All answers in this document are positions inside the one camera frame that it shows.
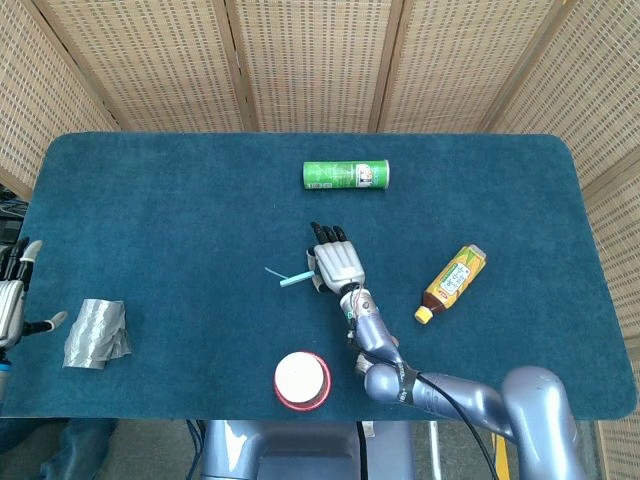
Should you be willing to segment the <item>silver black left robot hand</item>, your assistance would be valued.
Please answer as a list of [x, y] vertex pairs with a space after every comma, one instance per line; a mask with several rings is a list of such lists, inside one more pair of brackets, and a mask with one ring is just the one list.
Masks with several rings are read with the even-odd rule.
[[24, 306], [30, 288], [41, 240], [19, 239], [1, 247], [1, 351], [13, 348], [22, 337], [56, 330], [67, 318], [66, 311], [39, 322], [24, 320]]

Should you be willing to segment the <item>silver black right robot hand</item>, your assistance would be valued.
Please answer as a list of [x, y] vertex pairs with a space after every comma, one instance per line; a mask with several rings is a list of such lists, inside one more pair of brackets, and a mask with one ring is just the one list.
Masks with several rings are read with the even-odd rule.
[[311, 222], [317, 243], [306, 251], [312, 283], [320, 292], [344, 296], [365, 284], [365, 271], [352, 242], [340, 226]]

